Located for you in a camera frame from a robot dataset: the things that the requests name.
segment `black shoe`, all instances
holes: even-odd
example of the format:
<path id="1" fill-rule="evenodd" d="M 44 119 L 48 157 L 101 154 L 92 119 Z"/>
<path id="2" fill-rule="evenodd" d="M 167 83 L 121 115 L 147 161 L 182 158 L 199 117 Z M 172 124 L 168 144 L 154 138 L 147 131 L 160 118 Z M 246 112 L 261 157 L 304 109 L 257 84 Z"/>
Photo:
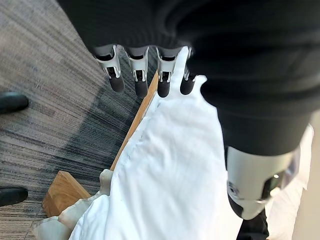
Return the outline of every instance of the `black shoe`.
<path id="1" fill-rule="evenodd" d="M 28 190 L 19 187 L 0 187 L 0 207 L 21 203 L 28 197 Z"/>
<path id="2" fill-rule="evenodd" d="M 25 95 L 14 91 L 0 92 L 0 114 L 14 113 L 28 107 L 29 100 Z"/>

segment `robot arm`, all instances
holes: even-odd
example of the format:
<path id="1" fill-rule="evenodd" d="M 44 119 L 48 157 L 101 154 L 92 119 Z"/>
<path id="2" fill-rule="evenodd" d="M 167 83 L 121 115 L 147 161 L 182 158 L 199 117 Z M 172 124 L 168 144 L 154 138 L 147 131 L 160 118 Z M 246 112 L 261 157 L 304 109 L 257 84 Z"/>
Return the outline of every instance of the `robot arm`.
<path id="1" fill-rule="evenodd" d="M 135 91 L 147 93 L 148 46 L 158 94 L 176 57 L 192 49 L 181 93 L 206 75 L 217 107 L 234 212 L 252 219 L 297 172 L 294 151 L 320 107 L 320 2 L 314 0 L 58 0 L 113 90 L 124 83 L 114 45 L 127 52 Z"/>

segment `gray floor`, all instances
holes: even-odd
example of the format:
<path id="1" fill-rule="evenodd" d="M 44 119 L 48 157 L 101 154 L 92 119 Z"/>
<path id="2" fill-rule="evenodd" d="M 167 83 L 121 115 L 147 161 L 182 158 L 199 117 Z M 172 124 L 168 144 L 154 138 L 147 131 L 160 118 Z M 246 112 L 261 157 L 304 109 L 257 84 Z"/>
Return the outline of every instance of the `gray floor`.
<path id="1" fill-rule="evenodd" d="M 149 58 L 150 80 L 156 64 Z M 0 208 L 0 239 L 34 239 L 30 227 L 45 218 L 41 202 L 58 170 L 97 191 L 141 103 L 120 61 L 122 94 L 54 0 L 0 2 L 0 91 L 30 99 L 27 110 L 0 116 L 0 186 L 29 190 L 25 202 Z"/>

